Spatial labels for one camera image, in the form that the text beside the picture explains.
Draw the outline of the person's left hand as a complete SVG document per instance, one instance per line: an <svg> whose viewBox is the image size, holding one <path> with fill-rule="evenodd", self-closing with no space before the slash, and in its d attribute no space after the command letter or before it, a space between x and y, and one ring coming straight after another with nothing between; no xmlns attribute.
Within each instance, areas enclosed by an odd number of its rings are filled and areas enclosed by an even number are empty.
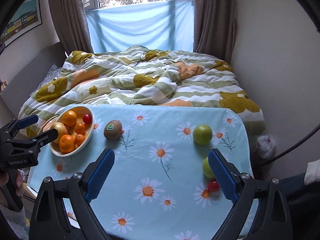
<svg viewBox="0 0 320 240"><path fill-rule="evenodd" d="M23 178L19 170L1 173L1 205L20 212L23 209L23 192Z"/></svg>

